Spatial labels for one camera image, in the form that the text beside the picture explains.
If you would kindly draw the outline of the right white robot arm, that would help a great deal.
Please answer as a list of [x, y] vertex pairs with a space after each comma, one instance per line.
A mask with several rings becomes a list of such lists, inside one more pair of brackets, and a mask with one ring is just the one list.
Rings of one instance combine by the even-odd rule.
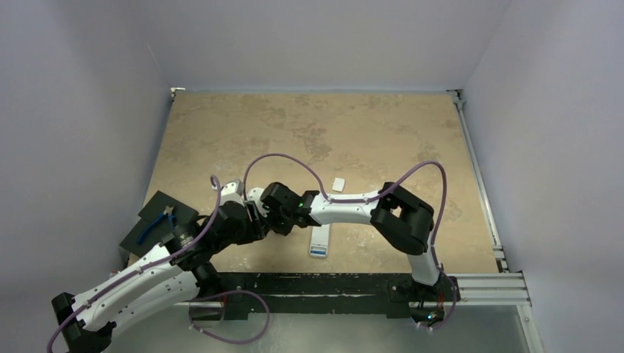
[[359, 194], [323, 195], [308, 190], [299, 195], [280, 182], [253, 188], [247, 197], [254, 202], [271, 230], [288, 235], [294, 227], [329, 224], [365, 224], [397, 251], [406, 254], [415, 294], [431, 299], [442, 289], [441, 271], [434, 260], [431, 239], [435, 222], [433, 208], [401, 186]]

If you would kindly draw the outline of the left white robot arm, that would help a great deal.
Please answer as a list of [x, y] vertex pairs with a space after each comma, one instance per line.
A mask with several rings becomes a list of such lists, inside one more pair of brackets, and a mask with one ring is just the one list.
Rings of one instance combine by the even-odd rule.
[[251, 200], [220, 204], [203, 223], [178, 223], [143, 257], [116, 276], [77, 295], [52, 300], [58, 327], [46, 350], [62, 337], [70, 352], [103, 352], [113, 334], [185, 301], [232, 296], [210, 260], [230, 245], [266, 237], [266, 210]]

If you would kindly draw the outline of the white battery cover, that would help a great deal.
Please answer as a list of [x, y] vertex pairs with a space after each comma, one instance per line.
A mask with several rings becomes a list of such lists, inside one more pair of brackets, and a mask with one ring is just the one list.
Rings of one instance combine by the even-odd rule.
[[346, 185], [346, 180], [340, 177], [336, 177], [333, 180], [333, 184], [332, 184], [332, 190], [336, 191], [336, 192], [343, 192], [344, 191], [344, 187]]

